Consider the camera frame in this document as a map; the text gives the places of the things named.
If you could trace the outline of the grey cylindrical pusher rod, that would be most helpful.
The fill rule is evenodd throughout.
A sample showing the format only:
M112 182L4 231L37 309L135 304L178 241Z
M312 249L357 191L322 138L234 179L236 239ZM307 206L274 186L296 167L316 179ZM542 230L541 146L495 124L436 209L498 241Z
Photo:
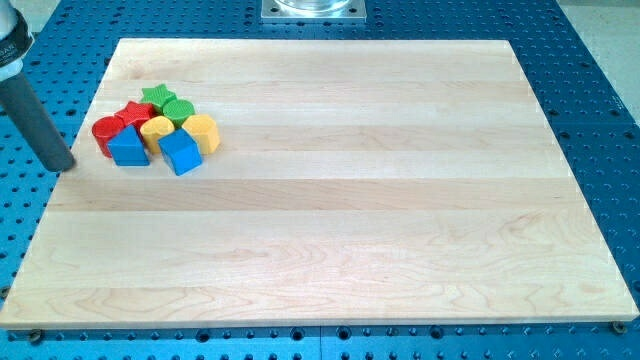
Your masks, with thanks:
M45 169L71 169L75 159L26 76L19 72L1 82L1 106Z

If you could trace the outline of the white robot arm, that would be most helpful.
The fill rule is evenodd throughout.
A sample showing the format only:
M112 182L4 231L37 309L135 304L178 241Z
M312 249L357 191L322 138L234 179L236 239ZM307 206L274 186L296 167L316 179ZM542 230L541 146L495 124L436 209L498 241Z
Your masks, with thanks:
M22 13L1 0L1 107L45 169L66 171L75 159L23 73L23 57L33 42Z

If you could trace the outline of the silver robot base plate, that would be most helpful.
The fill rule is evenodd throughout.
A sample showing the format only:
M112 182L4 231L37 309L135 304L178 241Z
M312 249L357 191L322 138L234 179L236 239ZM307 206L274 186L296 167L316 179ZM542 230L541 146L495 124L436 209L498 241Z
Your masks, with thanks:
M367 18L365 0L261 0L266 21L345 21Z

